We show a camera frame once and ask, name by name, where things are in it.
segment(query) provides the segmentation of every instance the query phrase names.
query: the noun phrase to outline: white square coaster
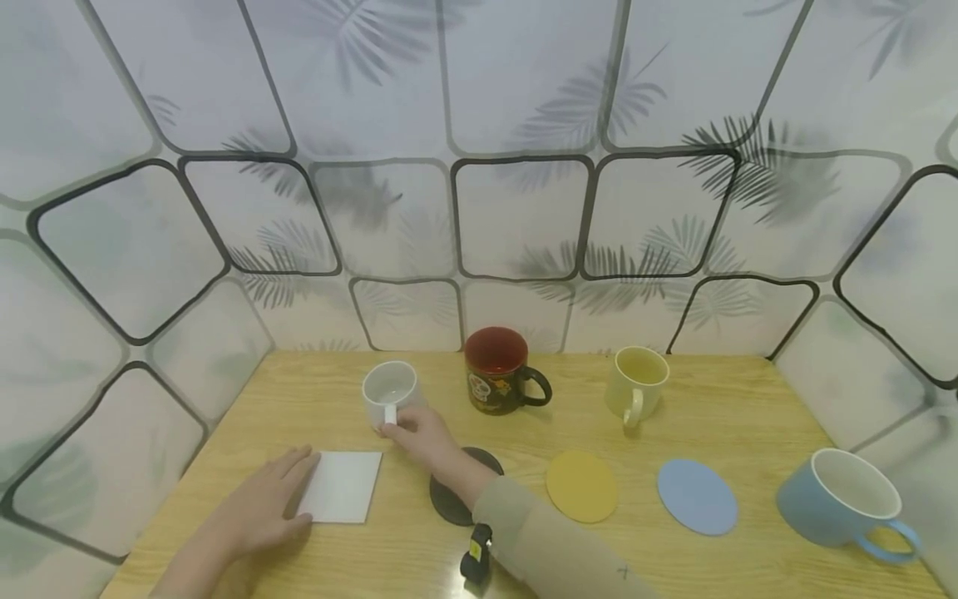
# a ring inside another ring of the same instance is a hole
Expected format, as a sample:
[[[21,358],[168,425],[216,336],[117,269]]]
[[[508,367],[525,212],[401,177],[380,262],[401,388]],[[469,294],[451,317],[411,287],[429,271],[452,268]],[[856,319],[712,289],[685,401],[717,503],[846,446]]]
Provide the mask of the white square coaster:
[[[296,514],[314,522],[362,524],[366,521],[381,451],[323,451]]]

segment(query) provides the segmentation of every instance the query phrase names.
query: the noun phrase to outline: black mug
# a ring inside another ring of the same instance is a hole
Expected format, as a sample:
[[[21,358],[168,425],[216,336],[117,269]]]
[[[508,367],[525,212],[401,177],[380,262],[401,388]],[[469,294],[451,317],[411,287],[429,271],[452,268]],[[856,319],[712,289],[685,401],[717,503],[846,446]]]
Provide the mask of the black mug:
[[[469,336],[464,350],[469,400],[484,414],[501,415],[523,405],[546,405],[552,385],[535,368],[526,365],[529,345],[522,335],[505,327],[487,327]],[[526,395],[525,382],[532,379],[544,397]]]

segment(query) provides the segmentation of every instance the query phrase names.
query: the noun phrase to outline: light blue mug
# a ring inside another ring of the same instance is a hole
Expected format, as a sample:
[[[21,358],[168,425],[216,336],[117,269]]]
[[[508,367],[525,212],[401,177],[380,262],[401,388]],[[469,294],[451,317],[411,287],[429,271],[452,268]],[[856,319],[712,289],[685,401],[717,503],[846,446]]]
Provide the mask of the light blue mug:
[[[890,564],[911,562],[922,553],[918,535],[898,520],[901,495],[892,481],[841,449],[816,451],[782,484],[778,508],[795,532],[815,544],[838,547],[854,541]],[[865,538],[879,526],[898,531],[911,551],[887,551]]]

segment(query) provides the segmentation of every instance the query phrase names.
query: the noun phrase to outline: wood grain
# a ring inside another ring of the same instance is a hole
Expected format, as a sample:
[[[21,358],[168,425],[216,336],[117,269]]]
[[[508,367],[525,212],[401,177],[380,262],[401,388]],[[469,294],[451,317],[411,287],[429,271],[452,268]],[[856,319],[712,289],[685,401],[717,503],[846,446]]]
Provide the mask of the wood grain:
[[[828,438],[775,367],[758,357],[669,356],[673,377],[638,435],[604,407],[611,358],[533,356],[553,384],[543,408],[485,416],[467,398],[461,354],[277,352],[260,366],[103,594],[145,596],[177,547],[242,479],[290,446],[384,451],[366,525],[315,525],[309,539],[238,564],[222,596],[468,597],[459,575],[469,530],[433,511],[428,477],[369,429],[360,382],[387,359],[405,359],[464,446],[492,452],[506,474],[546,497],[549,460],[578,448],[602,457],[620,504],[589,528],[664,597],[941,599],[922,564],[891,566],[855,548],[826,549],[779,516],[778,486]],[[655,477],[669,459],[711,466],[729,482],[741,519],[727,536],[702,537],[659,502]],[[486,597],[532,597],[497,570]]]

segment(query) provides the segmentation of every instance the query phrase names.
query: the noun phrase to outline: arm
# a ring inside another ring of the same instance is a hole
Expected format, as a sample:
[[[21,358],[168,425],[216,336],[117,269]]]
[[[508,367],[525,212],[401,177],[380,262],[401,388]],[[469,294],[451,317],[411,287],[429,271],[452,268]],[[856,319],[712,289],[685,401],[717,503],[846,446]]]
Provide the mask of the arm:
[[[593,532],[459,449],[434,410],[409,407],[382,433],[492,529],[492,556],[542,599],[653,599],[655,592]]]
[[[320,454],[310,452],[291,449],[244,480],[173,556],[149,596],[205,599],[235,560],[308,529],[312,515],[284,514],[319,462]]]

